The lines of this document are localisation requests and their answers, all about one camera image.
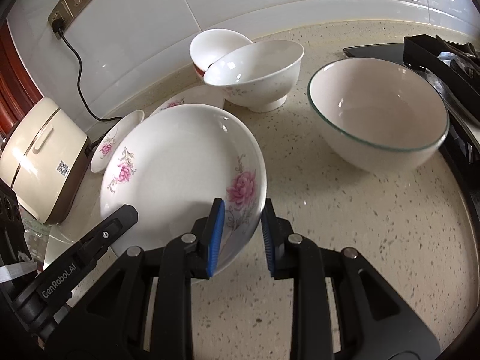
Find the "red-framed glass door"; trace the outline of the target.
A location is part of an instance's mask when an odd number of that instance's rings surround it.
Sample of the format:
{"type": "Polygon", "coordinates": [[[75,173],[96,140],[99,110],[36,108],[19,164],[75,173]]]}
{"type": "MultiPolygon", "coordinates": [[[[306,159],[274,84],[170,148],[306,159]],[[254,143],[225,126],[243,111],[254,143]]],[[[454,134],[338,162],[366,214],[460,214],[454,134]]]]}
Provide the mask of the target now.
{"type": "Polygon", "coordinates": [[[6,21],[0,36],[0,131],[4,138],[42,95],[20,59],[6,21]]]}

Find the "black gas stove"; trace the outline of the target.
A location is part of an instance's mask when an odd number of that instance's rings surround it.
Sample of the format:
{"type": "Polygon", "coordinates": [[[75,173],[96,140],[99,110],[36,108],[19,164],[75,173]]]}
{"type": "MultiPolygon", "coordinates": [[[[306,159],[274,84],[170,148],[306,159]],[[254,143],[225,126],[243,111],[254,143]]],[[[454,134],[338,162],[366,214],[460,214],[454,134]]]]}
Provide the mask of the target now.
{"type": "Polygon", "coordinates": [[[439,93],[451,118],[441,151],[470,202],[479,209],[479,64],[467,45],[416,35],[402,43],[343,49],[349,58],[374,58],[406,66],[439,93]]]}

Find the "small floral white dish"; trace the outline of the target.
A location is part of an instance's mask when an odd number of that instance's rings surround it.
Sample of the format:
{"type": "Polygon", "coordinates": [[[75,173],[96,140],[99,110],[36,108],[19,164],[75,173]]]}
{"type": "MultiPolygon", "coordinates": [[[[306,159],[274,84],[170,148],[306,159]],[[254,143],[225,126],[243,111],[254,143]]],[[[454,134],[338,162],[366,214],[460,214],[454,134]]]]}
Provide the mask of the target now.
{"type": "Polygon", "coordinates": [[[144,111],[136,110],[118,121],[100,141],[94,152],[90,163],[90,170],[93,173],[104,172],[109,164],[116,148],[123,139],[145,118],[144,111]]]}

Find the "large green-rimmed white bowl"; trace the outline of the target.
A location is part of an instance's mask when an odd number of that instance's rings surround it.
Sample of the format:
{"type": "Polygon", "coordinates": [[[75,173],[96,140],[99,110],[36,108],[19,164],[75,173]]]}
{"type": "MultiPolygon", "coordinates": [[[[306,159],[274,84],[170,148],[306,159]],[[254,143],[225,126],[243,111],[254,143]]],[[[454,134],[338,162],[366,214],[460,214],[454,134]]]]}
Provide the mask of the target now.
{"type": "Polygon", "coordinates": [[[349,164],[371,173],[413,170],[445,141],[450,118],[434,87],[411,69],[376,58],[345,58],[307,85],[321,135],[349,164]]]}

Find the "white floral footed bowl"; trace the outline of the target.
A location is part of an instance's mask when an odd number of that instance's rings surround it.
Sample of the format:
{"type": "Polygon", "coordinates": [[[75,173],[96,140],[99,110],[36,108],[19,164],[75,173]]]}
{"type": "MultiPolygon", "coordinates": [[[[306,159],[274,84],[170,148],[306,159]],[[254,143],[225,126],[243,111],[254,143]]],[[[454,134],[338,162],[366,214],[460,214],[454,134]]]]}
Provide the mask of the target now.
{"type": "Polygon", "coordinates": [[[206,85],[219,88],[224,98],[250,111],[281,107],[296,85],[304,47],[295,41],[260,41],[225,55],[204,73],[206,85]]]}

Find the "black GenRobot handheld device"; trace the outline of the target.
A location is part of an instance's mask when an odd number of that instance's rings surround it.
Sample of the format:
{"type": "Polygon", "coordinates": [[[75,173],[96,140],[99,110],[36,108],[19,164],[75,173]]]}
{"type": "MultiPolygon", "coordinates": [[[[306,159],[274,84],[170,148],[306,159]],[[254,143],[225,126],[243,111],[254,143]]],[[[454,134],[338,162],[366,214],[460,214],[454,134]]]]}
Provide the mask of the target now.
{"type": "Polygon", "coordinates": [[[123,205],[39,272],[26,244],[16,194],[1,183],[1,325],[46,341],[72,290],[137,220],[136,209],[123,205]]]}

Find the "red-banded white bowl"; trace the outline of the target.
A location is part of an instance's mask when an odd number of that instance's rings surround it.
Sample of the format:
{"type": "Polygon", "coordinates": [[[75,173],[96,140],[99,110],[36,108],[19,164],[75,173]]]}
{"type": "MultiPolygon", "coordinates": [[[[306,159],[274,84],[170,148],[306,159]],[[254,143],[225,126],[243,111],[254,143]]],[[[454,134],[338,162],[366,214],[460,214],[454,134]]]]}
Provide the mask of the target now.
{"type": "Polygon", "coordinates": [[[191,41],[189,48],[197,76],[202,79],[204,73],[217,60],[252,43],[250,38],[225,28],[213,28],[199,33],[191,41]]]}

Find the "cream rice cooker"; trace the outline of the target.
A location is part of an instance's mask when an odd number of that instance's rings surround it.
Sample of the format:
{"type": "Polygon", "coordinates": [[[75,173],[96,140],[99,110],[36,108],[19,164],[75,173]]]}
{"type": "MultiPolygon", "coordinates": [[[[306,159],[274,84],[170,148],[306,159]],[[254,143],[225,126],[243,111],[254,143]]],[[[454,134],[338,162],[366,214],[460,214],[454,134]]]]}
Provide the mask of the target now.
{"type": "Polygon", "coordinates": [[[50,98],[24,116],[1,153],[1,179],[42,224],[66,219],[91,159],[91,141],[50,98]]]}

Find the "large floral white plate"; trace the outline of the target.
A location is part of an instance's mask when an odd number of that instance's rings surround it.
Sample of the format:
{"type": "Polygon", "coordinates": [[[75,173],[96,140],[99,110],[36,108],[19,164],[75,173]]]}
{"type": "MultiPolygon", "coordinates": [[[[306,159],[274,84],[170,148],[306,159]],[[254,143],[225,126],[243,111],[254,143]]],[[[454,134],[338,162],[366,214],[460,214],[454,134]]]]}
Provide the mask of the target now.
{"type": "Polygon", "coordinates": [[[224,201],[224,228],[216,269],[221,272],[253,236],[264,209],[267,172],[250,129],[215,106],[188,104],[151,115],[116,148],[103,174],[102,218],[133,206],[137,223],[112,244],[154,250],[191,230],[224,201]]]}

